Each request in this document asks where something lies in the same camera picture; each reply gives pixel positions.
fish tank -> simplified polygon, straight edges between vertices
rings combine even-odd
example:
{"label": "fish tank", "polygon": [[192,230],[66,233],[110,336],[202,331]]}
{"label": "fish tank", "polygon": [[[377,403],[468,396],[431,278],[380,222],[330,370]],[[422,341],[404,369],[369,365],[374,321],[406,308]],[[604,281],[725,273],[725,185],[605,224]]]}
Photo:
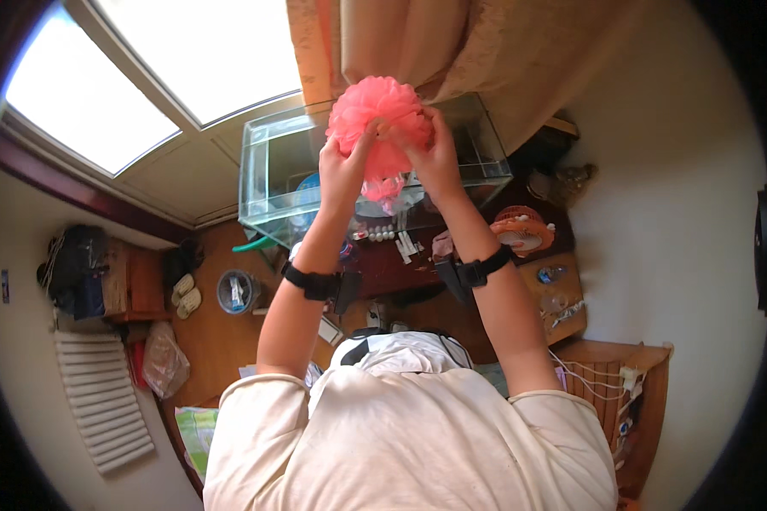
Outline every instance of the fish tank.
{"label": "fish tank", "polygon": [[[239,223],[292,248],[302,240],[320,207],[318,153],[335,101],[301,106],[245,124],[239,171]],[[512,179],[505,152],[479,96],[466,94],[433,105],[455,139],[464,189],[478,208]],[[443,225],[432,198],[413,170],[393,218],[375,201],[359,196],[348,235],[376,227],[414,230]]]}

wall radiator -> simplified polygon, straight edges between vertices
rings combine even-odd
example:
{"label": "wall radiator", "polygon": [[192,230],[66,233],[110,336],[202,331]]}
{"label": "wall radiator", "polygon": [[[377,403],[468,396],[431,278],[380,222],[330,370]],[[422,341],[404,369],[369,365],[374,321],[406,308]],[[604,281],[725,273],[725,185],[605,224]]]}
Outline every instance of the wall radiator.
{"label": "wall radiator", "polygon": [[100,474],[153,451],[116,333],[55,333],[65,395]]}

watch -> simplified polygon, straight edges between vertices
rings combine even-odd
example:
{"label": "watch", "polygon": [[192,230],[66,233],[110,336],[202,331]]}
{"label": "watch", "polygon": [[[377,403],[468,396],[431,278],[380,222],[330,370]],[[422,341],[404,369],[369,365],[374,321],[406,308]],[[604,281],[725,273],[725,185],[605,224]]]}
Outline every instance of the watch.
{"label": "watch", "polygon": [[326,301],[336,296],[341,287],[341,276],[338,273],[303,273],[296,270],[292,264],[286,264],[281,270],[281,275],[295,287],[304,290],[307,300]]}
{"label": "watch", "polygon": [[457,276],[460,279],[460,283],[470,288],[479,288],[486,285],[488,274],[494,273],[511,261],[511,254],[511,247],[501,244],[500,249],[485,261],[475,259],[474,261],[461,264],[457,268]]}

hand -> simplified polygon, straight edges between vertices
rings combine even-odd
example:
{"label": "hand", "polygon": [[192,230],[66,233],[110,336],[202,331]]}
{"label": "hand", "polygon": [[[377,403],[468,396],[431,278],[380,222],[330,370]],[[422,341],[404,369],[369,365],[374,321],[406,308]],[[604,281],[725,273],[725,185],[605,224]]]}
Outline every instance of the hand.
{"label": "hand", "polygon": [[355,201],[360,194],[360,186],[364,182],[366,158],[372,144],[375,143],[377,128],[377,122],[369,123],[352,149],[352,153],[346,158],[338,150],[335,138],[329,138],[321,148],[318,158],[321,182],[320,210],[347,216],[355,213]]}
{"label": "hand", "polygon": [[432,121],[434,127],[434,144],[431,149],[415,146],[397,128],[391,130],[392,139],[407,154],[420,184],[437,206],[465,198],[466,192],[457,168],[455,141],[443,120],[443,114],[436,108],[425,106],[424,115]]}

beige curtain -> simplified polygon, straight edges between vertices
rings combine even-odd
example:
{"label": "beige curtain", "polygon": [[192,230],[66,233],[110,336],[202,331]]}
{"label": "beige curtain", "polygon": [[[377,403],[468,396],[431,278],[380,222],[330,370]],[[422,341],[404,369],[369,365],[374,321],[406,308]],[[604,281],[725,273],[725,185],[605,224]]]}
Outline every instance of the beige curtain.
{"label": "beige curtain", "polygon": [[287,0],[307,104],[393,76],[433,103],[479,92],[506,153],[624,41],[647,0]]}

